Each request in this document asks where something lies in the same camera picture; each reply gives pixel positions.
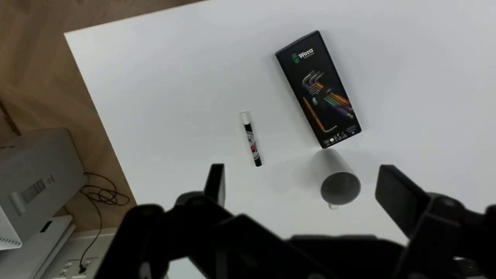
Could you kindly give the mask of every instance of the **pen cap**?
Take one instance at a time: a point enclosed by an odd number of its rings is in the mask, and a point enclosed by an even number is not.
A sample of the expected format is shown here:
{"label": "pen cap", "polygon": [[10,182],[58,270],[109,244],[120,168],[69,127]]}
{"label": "pen cap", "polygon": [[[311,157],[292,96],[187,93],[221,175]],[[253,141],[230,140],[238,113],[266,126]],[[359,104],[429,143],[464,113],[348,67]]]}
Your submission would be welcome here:
{"label": "pen cap", "polygon": [[241,115],[243,115],[244,126],[252,124],[250,112],[243,112]]}

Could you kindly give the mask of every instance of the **white device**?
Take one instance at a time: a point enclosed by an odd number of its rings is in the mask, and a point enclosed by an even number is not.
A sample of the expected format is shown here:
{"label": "white device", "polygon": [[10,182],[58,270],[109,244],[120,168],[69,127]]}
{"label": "white device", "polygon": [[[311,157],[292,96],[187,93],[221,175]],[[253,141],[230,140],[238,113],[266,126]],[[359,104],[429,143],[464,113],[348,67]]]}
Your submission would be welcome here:
{"label": "white device", "polygon": [[86,183],[66,129],[27,133],[0,144],[0,250],[21,248]]}
{"label": "white device", "polygon": [[63,216],[46,222],[22,250],[0,251],[2,278],[39,279],[57,259],[77,226],[74,217]]}

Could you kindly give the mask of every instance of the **round black object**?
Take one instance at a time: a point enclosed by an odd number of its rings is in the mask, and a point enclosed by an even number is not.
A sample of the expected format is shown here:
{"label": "round black object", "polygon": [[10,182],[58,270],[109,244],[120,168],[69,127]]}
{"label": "round black object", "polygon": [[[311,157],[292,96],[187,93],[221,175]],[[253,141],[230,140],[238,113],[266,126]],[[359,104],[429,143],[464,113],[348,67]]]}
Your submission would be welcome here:
{"label": "round black object", "polygon": [[356,200],[360,189],[360,180],[354,174],[337,172],[325,180],[322,194],[328,203],[339,206]]}

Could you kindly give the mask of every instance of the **wooden floor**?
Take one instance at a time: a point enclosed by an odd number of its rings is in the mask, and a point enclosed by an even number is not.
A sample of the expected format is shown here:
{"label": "wooden floor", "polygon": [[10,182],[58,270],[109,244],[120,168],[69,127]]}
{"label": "wooden floor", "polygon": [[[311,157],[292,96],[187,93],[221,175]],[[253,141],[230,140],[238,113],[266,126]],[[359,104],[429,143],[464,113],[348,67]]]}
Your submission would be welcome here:
{"label": "wooden floor", "polygon": [[[70,129],[86,169],[111,177],[132,195],[64,33],[193,2],[0,0],[0,98],[21,132]],[[134,205],[100,205],[105,226],[119,226]],[[97,211],[81,194],[67,209],[80,230],[98,228]]]}

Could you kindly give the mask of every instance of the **product box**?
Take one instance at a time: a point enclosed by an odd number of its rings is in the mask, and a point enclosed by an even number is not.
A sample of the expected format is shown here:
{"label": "product box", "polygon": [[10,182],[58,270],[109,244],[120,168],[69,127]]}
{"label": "product box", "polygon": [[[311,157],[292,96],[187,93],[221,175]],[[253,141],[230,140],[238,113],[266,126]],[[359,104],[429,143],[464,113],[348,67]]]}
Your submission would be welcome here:
{"label": "product box", "polygon": [[362,132],[320,31],[277,56],[323,149]]}

